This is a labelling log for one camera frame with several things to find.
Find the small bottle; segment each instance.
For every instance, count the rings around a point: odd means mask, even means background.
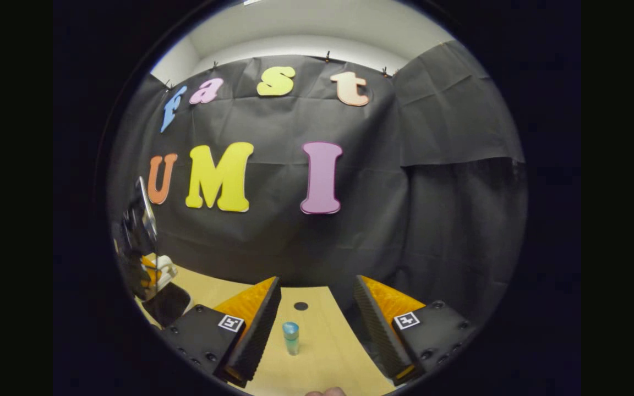
[[[287,353],[296,355],[299,349],[300,328],[292,322],[282,324],[282,335],[285,336]]]

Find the fisheye lens view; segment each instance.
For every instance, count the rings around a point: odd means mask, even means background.
[[[528,200],[495,81],[391,0],[197,20],[141,78],[105,187],[158,342],[256,396],[387,394],[455,361],[506,291]]]

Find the black border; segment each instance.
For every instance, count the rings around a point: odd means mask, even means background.
[[[121,277],[105,267],[112,246],[103,185],[95,188],[95,178],[104,178],[113,138],[103,131],[119,121],[111,111],[133,93],[141,78],[134,71],[152,67],[139,60],[158,58],[190,21],[226,4],[202,2],[197,10],[196,0],[53,3],[54,394],[218,393],[216,383],[139,325],[144,319],[130,309]],[[498,84],[520,130],[530,206],[520,264],[496,315],[450,367],[408,393],[580,393],[580,5],[418,6]]]

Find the wooden table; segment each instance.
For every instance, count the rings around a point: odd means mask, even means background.
[[[173,279],[194,304],[212,307],[251,285],[229,282],[181,268]],[[245,392],[256,396],[304,396],[339,386],[347,396],[385,394],[395,387],[382,375],[337,306],[327,287],[281,288],[282,299],[254,380]],[[295,303],[307,303],[298,311]],[[143,310],[153,324],[157,323]],[[291,356],[282,335],[284,322],[300,326],[300,350]]]

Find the blue bottle cap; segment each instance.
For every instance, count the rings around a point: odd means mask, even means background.
[[[297,340],[300,336],[300,328],[295,323],[285,322],[282,324],[282,335],[288,340]]]

